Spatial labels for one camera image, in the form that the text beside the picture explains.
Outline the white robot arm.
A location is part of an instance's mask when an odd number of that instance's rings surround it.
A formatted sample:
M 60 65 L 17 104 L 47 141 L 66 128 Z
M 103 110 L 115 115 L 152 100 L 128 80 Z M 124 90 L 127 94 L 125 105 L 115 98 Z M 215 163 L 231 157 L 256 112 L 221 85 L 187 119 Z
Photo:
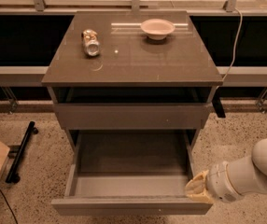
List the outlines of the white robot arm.
M 185 192 L 200 203 L 233 203 L 247 194 L 267 194 L 267 138 L 253 146 L 249 156 L 201 171 L 188 182 Z

